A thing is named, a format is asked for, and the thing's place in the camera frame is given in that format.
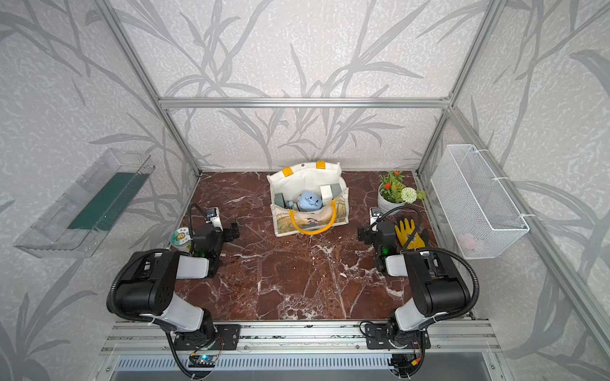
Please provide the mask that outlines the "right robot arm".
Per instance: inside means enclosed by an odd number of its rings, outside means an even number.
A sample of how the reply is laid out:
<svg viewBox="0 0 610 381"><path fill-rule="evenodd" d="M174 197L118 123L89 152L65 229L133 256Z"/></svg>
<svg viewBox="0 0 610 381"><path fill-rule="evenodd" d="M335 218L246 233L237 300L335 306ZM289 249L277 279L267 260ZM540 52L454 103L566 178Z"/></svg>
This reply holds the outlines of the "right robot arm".
<svg viewBox="0 0 610 381"><path fill-rule="evenodd" d="M425 246L413 220L375 222L359 228L357 239L375 248L379 272L408 279L411 298L390 317L390 333L425 330L476 305L481 285L472 266L450 250Z"/></svg>

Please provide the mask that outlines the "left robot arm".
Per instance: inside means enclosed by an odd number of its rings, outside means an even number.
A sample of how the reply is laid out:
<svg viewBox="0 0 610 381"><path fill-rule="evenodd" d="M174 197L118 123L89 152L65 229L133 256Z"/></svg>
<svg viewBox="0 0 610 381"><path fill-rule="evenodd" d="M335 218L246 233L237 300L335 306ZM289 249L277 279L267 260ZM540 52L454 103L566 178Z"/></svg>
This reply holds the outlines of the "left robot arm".
<svg viewBox="0 0 610 381"><path fill-rule="evenodd" d="M214 340L218 334L211 313L179 297L175 285L178 279L214 277L222 265L222 246L239 237L237 222L227 228L210 225L193 236L199 257L170 249L135 252L114 278L106 308L125 320L158 325L166 333Z"/></svg>

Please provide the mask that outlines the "white canvas tote bag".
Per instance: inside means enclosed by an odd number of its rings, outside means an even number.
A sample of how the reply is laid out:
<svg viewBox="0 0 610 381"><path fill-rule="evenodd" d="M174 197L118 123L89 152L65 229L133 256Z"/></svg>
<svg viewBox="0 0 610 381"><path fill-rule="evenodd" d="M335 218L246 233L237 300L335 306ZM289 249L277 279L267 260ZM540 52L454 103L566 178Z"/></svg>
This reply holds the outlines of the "white canvas tote bag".
<svg viewBox="0 0 610 381"><path fill-rule="evenodd" d="M277 237L314 236L349 223L349 188L340 164L301 163L267 179Z"/></svg>

